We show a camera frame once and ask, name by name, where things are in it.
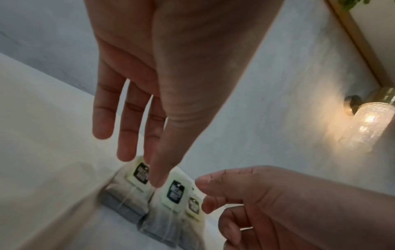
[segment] human hand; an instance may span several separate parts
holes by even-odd
[[[117,155],[132,160],[153,95],[144,159],[159,187],[233,91],[283,0],[85,2],[100,52],[93,134],[112,135],[130,79]]]
[[[196,186],[206,213],[243,204],[219,219],[225,250],[395,249],[393,196],[275,167],[225,170]]]

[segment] light bulb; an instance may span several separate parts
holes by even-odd
[[[395,115],[388,103],[366,103],[358,109],[339,142],[355,151],[370,152]]]

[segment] wooden beam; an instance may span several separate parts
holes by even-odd
[[[337,16],[351,40],[354,42],[378,83],[385,87],[395,86],[350,12],[344,11],[338,0],[325,1],[332,9],[332,12]]]

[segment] wall sconce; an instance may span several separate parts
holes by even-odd
[[[359,96],[348,96],[344,111],[354,118],[340,144],[354,151],[370,152],[395,115],[395,88],[375,90],[365,101]]]

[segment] green tag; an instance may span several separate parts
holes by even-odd
[[[148,180],[149,165],[145,164],[142,156],[136,157],[131,164],[125,178],[143,192],[149,191],[152,188]]]
[[[196,194],[191,194],[191,196],[189,196],[185,212],[187,215],[197,219],[198,221],[203,220],[202,199]]]
[[[161,196],[162,203],[175,212],[185,208],[188,201],[191,183],[177,172],[170,173]]]

